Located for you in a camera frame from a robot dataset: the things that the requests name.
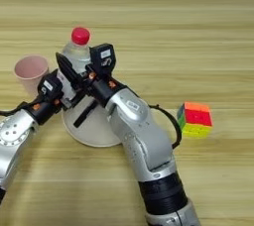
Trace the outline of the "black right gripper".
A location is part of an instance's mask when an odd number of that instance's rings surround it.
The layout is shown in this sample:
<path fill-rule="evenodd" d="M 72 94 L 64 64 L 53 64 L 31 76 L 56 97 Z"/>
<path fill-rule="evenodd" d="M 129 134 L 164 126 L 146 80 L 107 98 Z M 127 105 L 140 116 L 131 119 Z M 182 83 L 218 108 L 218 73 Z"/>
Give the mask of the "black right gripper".
<path fill-rule="evenodd" d="M 81 90 L 93 97 L 105 107 L 111 97 L 126 88 L 126 85 L 114 79 L 109 71 L 88 67 L 85 72 L 77 73 L 68 58 L 56 53 L 57 63 L 62 74 L 70 82 L 74 90 Z"/>

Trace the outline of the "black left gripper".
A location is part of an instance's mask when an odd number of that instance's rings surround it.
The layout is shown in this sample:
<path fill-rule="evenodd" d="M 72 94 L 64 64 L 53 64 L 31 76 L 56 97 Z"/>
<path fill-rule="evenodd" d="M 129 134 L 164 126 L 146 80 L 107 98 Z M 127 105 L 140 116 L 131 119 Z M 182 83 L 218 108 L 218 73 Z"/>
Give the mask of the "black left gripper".
<path fill-rule="evenodd" d="M 59 113 L 62 109 L 67 110 L 75 107 L 85 95 L 86 92 L 80 90 L 72 100 L 60 100 L 59 98 L 50 100 L 47 97 L 38 96 L 31 103 L 27 103 L 24 109 L 39 125 L 44 125 L 53 115 Z"/>

